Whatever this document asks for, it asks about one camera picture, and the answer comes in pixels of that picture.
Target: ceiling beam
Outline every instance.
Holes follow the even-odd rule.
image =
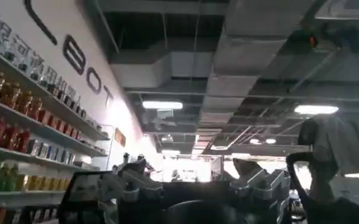
[[[221,15],[227,11],[226,3],[202,3],[197,1],[145,1],[145,0],[99,0],[104,12],[164,13],[198,15]]]

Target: ceiling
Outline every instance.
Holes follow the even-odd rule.
[[[113,72],[159,150],[283,156],[305,150],[295,145],[309,117],[296,105],[359,116],[359,1],[332,2],[99,0],[95,7]],[[179,101],[183,109],[167,115],[146,110],[144,100]],[[250,145],[253,138],[277,145]]]

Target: wall lettering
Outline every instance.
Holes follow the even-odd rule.
[[[32,6],[32,0],[24,0],[25,8],[29,16],[35,21],[37,26],[45,33],[45,35],[50,39],[50,41],[57,45],[56,37],[53,36],[51,31],[45,26],[45,24],[42,22],[42,20],[38,17],[38,15],[34,12],[33,6]]]
[[[86,66],[86,57],[71,35],[65,37],[63,55],[75,71],[82,75]]]
[[[32,7],[32,0],[24,0],[25,7],[27,10],[27,13],[30,15],[30,17],[35,21],[37,26],[44,32],[44,34],[52,41],[54,45],[57,45],[57,40],[55,36],[49,31],[49,29],[45,26],[45,24],[42,22],[42,20],[38,17],[38,15],[34,12]],[[66,35],[65,41],[63,44],[63,55],[67,59],[67,61],[70,63],[70,65],[75,69],[75,71],[82,75],[85,72],[85,67],[87,65],[87,61],[85,58],[85,54],[83,53],[83,50],[79,47],[76,40],[69,34]],[[94,76],[94,78],[98,81],[98,86],[94,85],[91,82],[91,75]],[[86,81],[87,86],[91,91],[95,94],[100,94],[102,91],[102,80],[99,76],[99,74],[95,71],[94,67],[89,66],[86,71]],[[109,89],[104,85],[104,90],[107,93],[106,96],[106,107],[109,107],[111,101],[114,99],[113,95],[109,91]]]
[[[93,75],[95,77],[95,79],[98,81],[98,86],[94,86],[94,84],[92,84],[91,82],[91,75]],[[99,78],[98,74],[96,73],[95,69],[92,67],[88,67],[87,69],[87,74],[86,74],[86,79],[87,79],[87,85],[88,87],[96,94],[100,94],[101,90],[102,90],[102,81],[101,78]]]

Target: machine part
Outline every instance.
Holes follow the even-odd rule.
[[[271,200],[273,195],[275,195],[275,190],[277,188],[286,189],[287,187],[288,191],[286,194],[289,193],[290,177],[286,176],[286,172],[284,170],[273,171],[273,173],[265,177],[263,181],[264,182],[262,184],[264,184],[264,186],[261,188],[254,186],[253,194],[259,199]]]
[[[260,183],[265,176],[267,176],[265,170],[253,170],[249,175],[232,182],[230,186],[238,196],[247,197],[250,193],[250,188]]]

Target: retail display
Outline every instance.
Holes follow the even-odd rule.
[[[42,223],[56,219],[56,214],[53,206],[0,207],[0,224]]]
[[[0,192],[11,191],[65,191],[67,178],[43,177],[19,173],[17,161],[0,162]]]

